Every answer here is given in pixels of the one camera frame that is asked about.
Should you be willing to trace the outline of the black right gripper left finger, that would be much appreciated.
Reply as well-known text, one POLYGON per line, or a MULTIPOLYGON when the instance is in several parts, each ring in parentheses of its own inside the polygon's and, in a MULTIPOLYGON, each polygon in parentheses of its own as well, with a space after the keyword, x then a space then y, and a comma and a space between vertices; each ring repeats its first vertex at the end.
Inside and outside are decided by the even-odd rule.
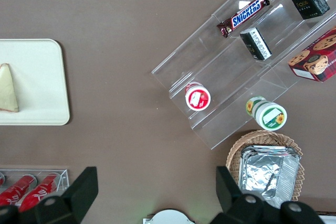
POLYGON ((35 207, 36 222, 81 223, 97 195, 97 168, 86 167, 61 196, 45 198, 35 207))

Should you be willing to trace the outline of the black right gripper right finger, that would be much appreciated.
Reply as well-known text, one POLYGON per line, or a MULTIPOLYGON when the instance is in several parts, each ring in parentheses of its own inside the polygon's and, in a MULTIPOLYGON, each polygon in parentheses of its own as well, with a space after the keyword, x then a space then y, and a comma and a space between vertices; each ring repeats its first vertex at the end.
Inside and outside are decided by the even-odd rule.
POLYGON ((225 166, 216 167, 216 194, 222 212, 215 223, 282 223, 280 210, 258 196, 243 194, 225 166))

